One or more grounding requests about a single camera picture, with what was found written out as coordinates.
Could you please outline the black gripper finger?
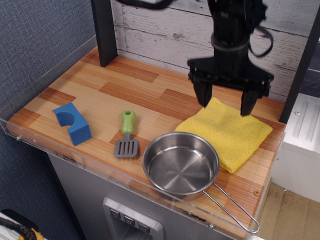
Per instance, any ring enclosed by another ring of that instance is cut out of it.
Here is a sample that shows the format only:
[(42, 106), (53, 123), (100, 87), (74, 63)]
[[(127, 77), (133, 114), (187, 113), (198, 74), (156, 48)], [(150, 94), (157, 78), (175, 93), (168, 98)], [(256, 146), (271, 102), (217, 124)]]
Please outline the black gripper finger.
[(208, 82), (194, 81), (193, 89), (199, 104), (205, 108), (212, 98), (213, 85)]
[(258, 99), (258, 92), (255, 90), (244, 91), (241, 96), (240, 114), (248, 116), (251, 114)]

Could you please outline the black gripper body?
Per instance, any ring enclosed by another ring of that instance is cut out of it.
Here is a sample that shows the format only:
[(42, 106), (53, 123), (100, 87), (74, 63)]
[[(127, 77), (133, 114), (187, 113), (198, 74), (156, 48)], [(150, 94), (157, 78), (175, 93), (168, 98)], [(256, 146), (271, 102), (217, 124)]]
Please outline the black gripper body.
[(188, 77), (193, 83), (204, 82), (247, 91), (249, 84), (259, 83), (258, 97), (268, 96), (274, 75), (254, 65), (247, 47), (237, 51), (214, 50), (214, 56), (187, 61)]

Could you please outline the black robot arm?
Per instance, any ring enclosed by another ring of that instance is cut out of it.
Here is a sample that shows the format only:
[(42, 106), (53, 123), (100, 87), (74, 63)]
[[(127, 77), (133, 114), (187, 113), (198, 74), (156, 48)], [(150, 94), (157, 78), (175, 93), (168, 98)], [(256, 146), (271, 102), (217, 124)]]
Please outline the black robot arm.
[(268, 7), (261, 0), (210, 0), (208, 7), (213, 18), (214, 55), (189, 59), (188, 77), (203, 107), (211, 100), (214, 85), (242, 91), (240, 114), (248, 116), (257, 100), (269, 95), (274, 79), (273, 74), (254, 65), (249, 58), (254, 30), (274, 40), (260, 26)]

